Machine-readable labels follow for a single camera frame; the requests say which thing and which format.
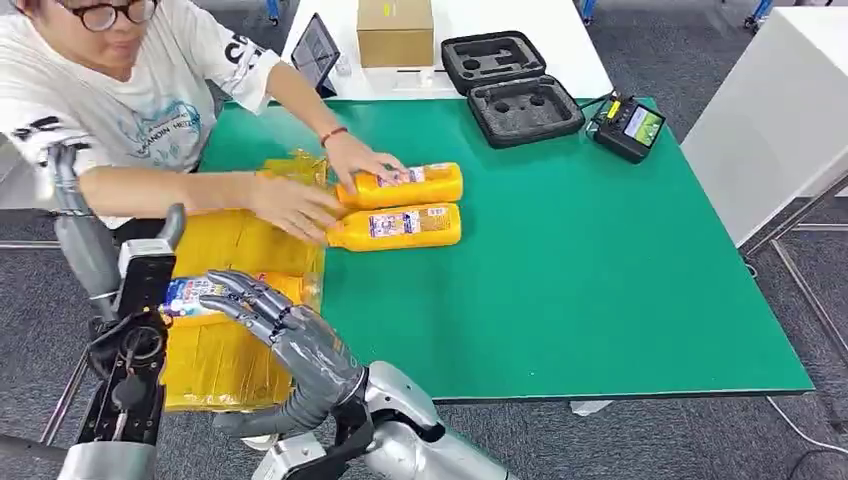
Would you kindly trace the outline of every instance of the cardboard box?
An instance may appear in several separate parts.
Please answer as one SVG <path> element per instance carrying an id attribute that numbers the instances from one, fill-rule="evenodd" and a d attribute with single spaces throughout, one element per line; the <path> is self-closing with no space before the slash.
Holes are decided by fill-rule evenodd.
<path id="1" fill-rule="evenodd" d="M 359 0 L 356 34 L 363 67 L 433 65 L 430 0 Z"/>

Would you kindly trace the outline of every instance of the bottle label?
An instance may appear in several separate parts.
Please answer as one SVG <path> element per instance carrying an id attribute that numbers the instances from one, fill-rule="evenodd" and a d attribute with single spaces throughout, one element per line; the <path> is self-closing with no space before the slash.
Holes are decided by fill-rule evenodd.
<path id="1" fill-rule="evenodd" d="M 402 185 L 404 183 L 421 183 L 427 180 L 448 178 L 450 177 L 449 167 L 449 163 L 434 163 L 424 167 L 412 167 L 408 170 L 408 173 L 395 173 L 395 182 L 398 185 Z M 390 185 L 382 178 L 377 177 L 377 186 L 393 187 L 394 185 Z"/>
<path id="2" fill-rule="evenodd" d="M 450 228 L 448 209 L 444 207 L 371 215 L 368 220 L 371 238 L 435 232 Z"/>
<path id="3" fill-rule="evenodd" d="M 395 172 L 395 182 L 397 182 L 398 185 L 404 183 L 421 183 L 424 179 L 424 167 L 412 167 L 409 169 L 408 173 Z M 393 187 L 394 185 L 387 183 L 380 177 L 377 177 L 377 186 Z"/>
<path id="4" fill-rule="evenodd" d="M 165 303 L 159 307 L 159 312 L 172 318 L 216 313 L 200 305 L 200 296 L 228 294 L 226 287 L 212 283 L 206 277 L 175 278 L 168 285 Z"/>

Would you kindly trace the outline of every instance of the table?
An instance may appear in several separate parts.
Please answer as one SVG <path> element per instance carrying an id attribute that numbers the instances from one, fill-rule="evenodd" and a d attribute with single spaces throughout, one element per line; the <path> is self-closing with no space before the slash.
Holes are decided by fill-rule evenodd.
<path id="1" fill-rule="evenodd" d="M 387 100 L 416 98 L 458 98 L 447 74 L 434 72 L 441 65 L 439 46 L 451 37 L 501 30 L 524 32 L 548 63 L 547 72 L 575 98 L 595 98 L 612 90 L 606 70 L 574 5 L 561 0 L 431 0 L 437 65 L 409 72 L 409 69 L 367 68 L 359 63 L 356 37 L 357 0 L 301 0 L 292 22 L 282 57 L 291 52 L 315 12 L 321 15 L 330 35 L 347 58 L 349 76 L 330 73 L 338 98 L 345 100 Z"/>
<path id="2" fill-rule="evenodd" d="M 845 45 L 848 8 L 774 9 L 683 142 L 737 246 L 848 171 Z"/>
<path id="3" fill-rule="evenodd" d="M 488 147 L 462 100 L 331 101 L 409 165 L 456 161 L 463 240 L 327 253 L 323 313 L 363 361 L 441 400 L 812 389 L 665 129 L 639 166 L 572 135 Z M 259 167 L 314 135 L 228 105 L 201 169 Z"/>

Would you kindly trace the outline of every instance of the person's arm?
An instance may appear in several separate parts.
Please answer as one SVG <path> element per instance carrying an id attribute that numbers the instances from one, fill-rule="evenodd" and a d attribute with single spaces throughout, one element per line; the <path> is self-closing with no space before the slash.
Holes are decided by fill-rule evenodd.
<path id="1" fill-rule="evenodd" d="M 319 138 L 326 138 L 324 148 L 327 150 L 327 159 L 348 191 L 354 191 L 353 174 L 359 170 L 373 173 L 392 183 L 395 175 L 386 165 L 400 171 L 405 169 L 393 155 L 374 152 L 350 133 L 338 132 L 336 116 L 327 108 L 315 88 L 289 65 L 280 62 L 271 68 L 267 91 Z"/>
<path id="2" fill-rule="evenodd" d="M 80 177 L 80 190 L 101 216 L 162 218 L 175 203 L 188 213 L 247 209 L 305 241 L 326 243 L 316 225 L 330 226 L 338 200 L 292 180 L 253 172 L 179 173 L 151 168 L 95 167 Z"/>
<path id="3" fill-rule="evenodd" d="M 189 215 L 249 209 L 255 174 L 180 173 L 153 168 L 95 167 L 80 177 L 80 190 L 100 216 L 163 218 L 182 203 Z"/>
<path id="4" fill-rule="evenodd" d="M 189 63 L 243 107 L 258 113 L 270 94 L 319 138 L 339 128 L 340 123 L 314 86 L 277 54 L 233 33 L 189 0 L 163 1 L 160 8 Z M 395 175 L 386 165 L 404 169 L 392 155 L 375 153 L 349 133 L 332 135 L 325 148 L 339 181 L 349 190 L 353 189 L 352 175 L 358 170 L 393 182 Z"/>
<path id="5" fill-rule="evenodd" d="M 101 217 L 162 218 L 182 203 L 190 214 L 245 208 L 292 235 L 317 242 L 338 200 L 316 188 L 253 172 L 188 174 L 154 168 L 110 166 L 109 150 L 76 122 L 51 90 L 0 82 L 0 133 L 38 172 L 41 198 L 53 194 L 46 158 L 54 143 L 77 148 L 75 170 L 89 206 Z"/>

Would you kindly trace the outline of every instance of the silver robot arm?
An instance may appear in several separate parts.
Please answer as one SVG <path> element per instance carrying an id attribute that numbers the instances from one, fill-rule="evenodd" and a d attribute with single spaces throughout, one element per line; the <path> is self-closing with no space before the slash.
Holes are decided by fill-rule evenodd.
<path id="1" fill-rule="evenodd" d="M 362 367 L 314 310 L 240 272 L 209 272 L 229 290 L 201 303 L 248 328 L 268 345 L 297 387 L 282 408 L 229 414 L 216 425 L 250 437 L 280 434 L 254 479 L 332 480 L 363 457 L 391 480 L 518 480 L 444 425 L 433 400 L 386 362 Z M 325 449 L 311 432 L 332 414 L 335 444 Z"/>
<path id="2" fill-rule="evenodd" d="M 42 441 L 52 442 L 86 365 L 91 365 L 102 381 L 59 480 L 152 480 L 164 403 L 159 377 L 167 342 L 166 325 L 155 312 L 171 278 L 173 250 L 185 229 L 185 209 L 173 205 L 157 240 L 151 244 L 148 239 L 146 248 L 133 249 L 135 241 L 127 242 L 130 255 L 122 272 L 112 233 L 79 190 L 74 171 L 78 148 L 57 143 L 47 151 L 60 207 L 55 230 L 72 271 L 98 308 L 100 321 Z"/>

